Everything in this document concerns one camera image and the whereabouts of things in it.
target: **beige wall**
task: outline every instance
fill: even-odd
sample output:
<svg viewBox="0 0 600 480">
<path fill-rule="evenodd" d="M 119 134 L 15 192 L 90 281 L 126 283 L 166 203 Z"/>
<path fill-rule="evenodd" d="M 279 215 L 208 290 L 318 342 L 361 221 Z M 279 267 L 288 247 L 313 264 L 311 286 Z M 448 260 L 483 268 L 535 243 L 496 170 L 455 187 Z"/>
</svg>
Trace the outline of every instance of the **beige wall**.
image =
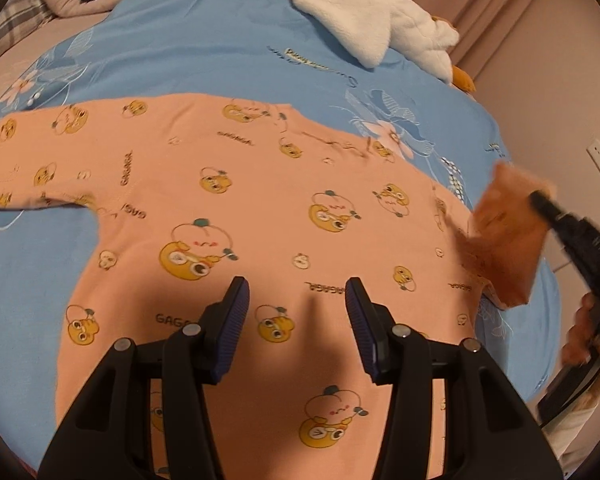
<svg viewBox="0 0 600 480">
<path fill-rule="evenodd" d="M 534 0 L 476 85 L 476 98 L 500 124 L 514 161 L 555 182 L 563 207 L 600 226 L 600 174 L 586 152 L 600 139 L 596 1 Z M 547 257 L 553 268 L 566 261 L 553 241 Z M 566 334 L 587 289 L 571 266 L 557 277 Z M 571 449 L 599 438 L 600 406 Z"/>
</svg>

